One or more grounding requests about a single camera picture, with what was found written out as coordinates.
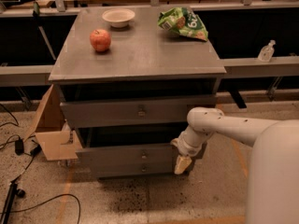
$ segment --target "green chip bag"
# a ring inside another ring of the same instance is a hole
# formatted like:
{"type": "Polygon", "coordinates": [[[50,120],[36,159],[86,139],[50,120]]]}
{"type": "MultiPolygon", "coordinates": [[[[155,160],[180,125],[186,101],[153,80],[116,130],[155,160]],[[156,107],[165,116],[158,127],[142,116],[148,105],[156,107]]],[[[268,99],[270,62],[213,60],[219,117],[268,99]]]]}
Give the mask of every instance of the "green chip bag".
{"type": "Polygon", "coordinates": [[[198,15],[186,7],[172,8],[161,12],[158,25],[179,35],[207,41],[207,30],[198,15]]]}

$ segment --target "gray tabletop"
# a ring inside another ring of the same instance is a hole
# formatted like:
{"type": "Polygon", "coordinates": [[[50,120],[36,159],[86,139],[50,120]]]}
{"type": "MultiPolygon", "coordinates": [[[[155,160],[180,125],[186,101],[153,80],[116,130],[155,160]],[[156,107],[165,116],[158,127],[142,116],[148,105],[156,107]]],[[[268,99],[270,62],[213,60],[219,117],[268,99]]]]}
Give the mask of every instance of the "gray tabletop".
{"type": "Polygon", "coordinates": [[[212,77],[225,73],[209,41],[181,37],[157,25],[165,7],[128,7],[135,18],[126,28],[110,27],[102,19],[111,7],[82,9],[54,65],[50,82],[212,77]],[[90,33],[104,28],[111,34],[107,52],[96,52],[90,33]]]}

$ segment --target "apple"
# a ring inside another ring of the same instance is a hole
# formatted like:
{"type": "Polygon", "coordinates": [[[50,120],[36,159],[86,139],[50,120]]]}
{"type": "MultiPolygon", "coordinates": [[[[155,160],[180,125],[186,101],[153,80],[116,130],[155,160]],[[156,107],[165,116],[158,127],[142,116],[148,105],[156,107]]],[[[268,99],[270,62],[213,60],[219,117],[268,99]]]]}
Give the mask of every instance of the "apple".
{"type": "Polygon", "coordinates": [[[107,30],[99,28],[91,32],[90,41],[96,51],[105,51],[110,47],[111,36],[107,30]]]}

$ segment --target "white bowl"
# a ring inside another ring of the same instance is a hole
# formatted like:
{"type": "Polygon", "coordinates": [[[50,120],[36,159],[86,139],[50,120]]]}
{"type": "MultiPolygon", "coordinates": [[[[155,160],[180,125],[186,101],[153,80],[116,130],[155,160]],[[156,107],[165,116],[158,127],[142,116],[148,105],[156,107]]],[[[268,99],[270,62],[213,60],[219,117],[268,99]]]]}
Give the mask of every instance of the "white bowl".
{"type": "Polygon", "coordinates": [[[122,28],[129,24],[129,21],[135,17],[135,13],[126,8],[115,8],[103,13],[102,18],[109,22],[111,26],[122,28]]]}

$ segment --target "brown box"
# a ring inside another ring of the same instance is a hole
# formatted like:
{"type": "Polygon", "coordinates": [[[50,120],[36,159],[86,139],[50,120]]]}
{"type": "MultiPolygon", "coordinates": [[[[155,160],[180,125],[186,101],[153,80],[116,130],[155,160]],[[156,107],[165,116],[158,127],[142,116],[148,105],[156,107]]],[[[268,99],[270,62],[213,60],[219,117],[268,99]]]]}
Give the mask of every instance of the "brown box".
{"type": "Polygon", "coordinates": [[[64,124],[59,95],[51,85],[40,101],[24,142],[34,133],[48,161],[77,159],[76,150],[82,149],[82,145],[75,131],[62,131],[64,124]]]}

